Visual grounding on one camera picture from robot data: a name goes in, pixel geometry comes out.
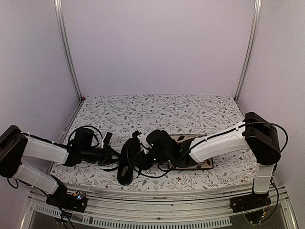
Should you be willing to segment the black canvas shoe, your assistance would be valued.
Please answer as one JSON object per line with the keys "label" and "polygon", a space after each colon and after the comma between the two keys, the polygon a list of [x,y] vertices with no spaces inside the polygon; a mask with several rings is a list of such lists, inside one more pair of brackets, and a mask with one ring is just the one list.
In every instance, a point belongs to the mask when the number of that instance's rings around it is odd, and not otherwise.
{"label": "black canvas shoe", "polygon": [[121,149],[119,167],[117,171],[117,180],[119,184],[127,186],[133,179],[133,169],[130,165],[135,166],[136,157],[142,152],[139,141],[130,138]]}

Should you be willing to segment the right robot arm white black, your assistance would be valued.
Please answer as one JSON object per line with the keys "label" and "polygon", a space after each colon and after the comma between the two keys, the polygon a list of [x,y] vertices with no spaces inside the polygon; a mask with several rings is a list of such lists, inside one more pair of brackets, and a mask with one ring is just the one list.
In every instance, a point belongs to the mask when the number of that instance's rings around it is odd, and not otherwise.
{"label": "right robot arm white black", "polygon": [[134,135],[139,152],[132,161],[140,170],[156,164],[171,164],[171,169],[195,166],[210,158],[238,150],[250,149],[256,158],[253,193],[246,198],[250,208],[264,202],[275,165],[284,146],[279,145],[280,125],[268,122],[254,112],[248,112],[243,121],[213,135],[170,135],[154,130],[147,135]]}

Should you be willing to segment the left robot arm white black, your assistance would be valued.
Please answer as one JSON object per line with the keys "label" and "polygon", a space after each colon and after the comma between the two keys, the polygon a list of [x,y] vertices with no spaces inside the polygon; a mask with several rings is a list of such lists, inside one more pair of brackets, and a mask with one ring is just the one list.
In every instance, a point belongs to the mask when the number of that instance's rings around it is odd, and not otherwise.
{"label": "left robot arm white black", "polygon": [[94,126],[81,126],[71,133],[68,143],[63,145],[22,132],[11,125],[0,137],[0,175],[40,189],[60,207],[67,207],[71,203],[67,187],[58,179],[25,163],[23,158],[38,158],[66,167],[81,162],[100,166],[117,162],[120,155],[109,145],[112,134],[98,138],[99,132]]}

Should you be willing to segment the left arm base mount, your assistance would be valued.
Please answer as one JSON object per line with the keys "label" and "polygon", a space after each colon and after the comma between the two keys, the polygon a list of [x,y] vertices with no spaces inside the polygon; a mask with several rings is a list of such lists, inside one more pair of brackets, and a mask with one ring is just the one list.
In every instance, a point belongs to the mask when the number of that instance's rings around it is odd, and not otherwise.
{"label": "left arm base mount", "polygon": [[59,209],[66,209],[84,213],[87,207],[88,199],[79,194],[54,193],[48,195],[46,203]]}

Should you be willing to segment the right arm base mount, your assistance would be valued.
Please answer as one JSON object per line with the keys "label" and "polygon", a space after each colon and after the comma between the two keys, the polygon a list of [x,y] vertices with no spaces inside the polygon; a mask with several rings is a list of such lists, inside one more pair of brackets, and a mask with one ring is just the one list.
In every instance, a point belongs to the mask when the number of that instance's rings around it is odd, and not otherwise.
{"label": "right arm base mount", "polygon": [[230,199],[230,208],[233,213],[252,210],[255,208],[265,207],[271,204],[269,194],[251,193],[244,196],[234,197]]}

